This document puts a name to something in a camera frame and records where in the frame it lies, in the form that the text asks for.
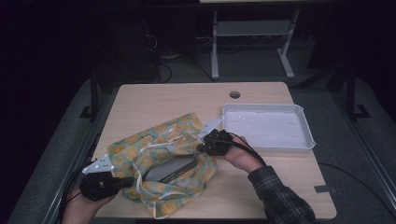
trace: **gray mat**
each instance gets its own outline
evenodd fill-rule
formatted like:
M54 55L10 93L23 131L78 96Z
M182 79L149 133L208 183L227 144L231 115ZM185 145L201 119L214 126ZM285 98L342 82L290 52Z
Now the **gray mat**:
M314 153L318 162L329 163L353 174L386 201L384 191L375 179L370 162L347 125L348 120L326 91L292 91L294 103L304 108L311 132L318 143ZM384 205L366 187L332 167L320 165L332 193L337 216L323 223L394 223Z
M364 105L371 116L369 119L358 119L357 125L374 146L390 179L396 181L396 124L376 100L371 88L360 79L357 80L356 104Z
M47 223L56 219L58 211L53 210L62 195L61 184L67 181L70 164L76 160L79 150L85 157L97 134L105 127L106 119L115 95L100 95L100 115L95 122L80 118L85 106L91 104L90 81L86 81L76 93L64 113L20 197L8 223Z

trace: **floral fabric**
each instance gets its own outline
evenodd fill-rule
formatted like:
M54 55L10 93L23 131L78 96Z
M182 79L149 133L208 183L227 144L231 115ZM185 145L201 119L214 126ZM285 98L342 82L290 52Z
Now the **floral fabric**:
M167 218L201 195L217 172L216 159L195 149L202 127L196 114L190 113L110 145L107 150L116 167L114 176L136 179L131 188L123 189L123 195L143 203L155 218ZM142 179L152 167L176 155L189 154L195 156L196 167L172 182L164 184Z

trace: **hand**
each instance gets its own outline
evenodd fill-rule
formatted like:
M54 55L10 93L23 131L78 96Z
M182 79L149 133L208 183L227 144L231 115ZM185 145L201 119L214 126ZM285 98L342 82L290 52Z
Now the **hand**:
M244 146L246 145L241 139L236 136L233 137L233 141ZM225 154L225 156L217 156L216 158L226 160L234 167L244 170L249 174L252 171L262 167L262 164L256 158L248 154L248 152L246 152L244 149L235 146L232 146L227 154Z
M111 202L111 200L116 197L116 195L113 195L111 197L94 202L85 198L79 193L79 189L73 189L73 191L67 196L67 201L71 201L69 201L69 203L66 205L66 209L64 210L64 218L62 221L63 224L90 223L95 217L97 211L99 211L103 205Z

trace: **wire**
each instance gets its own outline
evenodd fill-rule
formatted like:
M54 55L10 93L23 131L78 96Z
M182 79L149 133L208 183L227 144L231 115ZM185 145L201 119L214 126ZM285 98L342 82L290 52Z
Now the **wire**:
M163 63L159 63L159 65L163 66L163 67L165 67L165 68L167 68L169 70L169 78L167 78L165 81L163 81L163 78L161 77L161 73L160 72L158 73L158 78L160 79L161 83L166 83L166 82L168 82L171 79L171 77L173 75L172 69L170 67L166 66Z
M349 175L349 177L351 177L351 178L353 178L353 179L355 179L356 181L358 181L360 184L362 184L364 187L366 187L368 190L370 190L373 194L374 194L374 196L382 203L382 205L384 205L384 207L387 209L387 211L389 212L389 214L393 217L393 219L396 221L396 216L393 214L393 212L390 210L390 208L387 206L387 204L385 203L385 201L372 189L372 188L370 188L367 184L365 184L363 181L361 181L361 180L359 180L356 176L354 176L353 174L351 174L351 173L349 173L348 171L346 171L346 170L344 170L344 169L342 169L342 168L340 168L340 167L337 167L337 166L334 166L334 165L331 165L331 164L329 164L329 163L325 163L325 162L318 162L318 164L319 165L323 165L323 166L328 166L328 167L332 167L333 169L335 169L335 170L338 170L338 171L340 171L340 172L342 172L342 173L344 173L344 174L346 174L346 175Z
M256 158L262 165L266 166L267 164L265 163L265 161L262 159L262 157L251 147L246 147L242 144L236 143L234 141L232 142L228 142L228 141L222 141L222 140L213 140L211 141L213 143L225 143L225 144L229 144L229 145L233 145L235 147L239 147L243 150L245 150L248 154L252 155L254 158Z
M251 146L248 144L248 142L245 141L245 140L244 140L242 137L240 137L238 134L236 134L236 133L229 133L229 134L232 134L233 136L239 138L239 139L240 139L242 142L244 142L248 147L250 147L251 150L254 151L253 147L251 147Z
M201 38L198 37L197 39L199 39L199 40L207 39L207 41L205 43L200 44L200 46L197 47L197 51L201 51L202 49L207 49L207 48L211 47L210 46L210 44L212 43L212 38L211 37L208 37L208 36L201 37Z
M160 58L164 59L164 60L174 60L174 59L180 58L181 56L182 56L181 54L174 54L174 55L168 55L168 56L161 56Z
M166 63L191 63L191 64L193 64L193 65L195 65L195 66L201 68L201 70L204 71L204 73L210 78L210 80L211 80L212 82L215 81L215 80L212 79L212 76L210 76L210 75L206 72L206 70L205 70L201 65L199 65L198 63L193 63L193 62L188 62L188 61L185 61L185 62L166 62Z
M67 200L66 204L70 203L70 201L72 201L73 199L75 199L75 198L76 198L78 195L80 195L80 194L81 194L81 191L80 191L78 194L76 194L75 196L73 196L71 199Z
M155 37L155 35L146 35L146 37L149 37L149 39L153 38L155 41L154 47L152 47L152 49L148 48L148 51L154 51L157 46L158 46L158 39L157 37Z
M69 180L67 181L66 187L64 187L64 193L62 194L62 199L61 203L59 205L59 220L62 223L62 219L64 218L64 210L66 209L67 203L70 202L67 201L67 195L71 192L72 188L76 184L76 181L78 179L78 175L82 168L88 166L89 164L93 163L93 161L85 161L83 162L76 171L74 171L70 177Z

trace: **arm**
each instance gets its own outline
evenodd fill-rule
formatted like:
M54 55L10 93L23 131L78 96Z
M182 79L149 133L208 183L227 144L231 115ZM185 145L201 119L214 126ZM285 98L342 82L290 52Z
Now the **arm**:
M239 138L233 140L244 144ZM248 180L264 203L264 211L271 223L317 223L311 206L290 188L285 187L271 166L264 166L246 151L231 147L218 157L236 168L248 172Z
M64 210L64 218L62 223L88 224L93 220L97 211L99 211L103 205L109 203L115 197L116 195L113 195L111 197L94 202L79 194L78 189L74 189L67 197L69 202L66 206L66 209Z

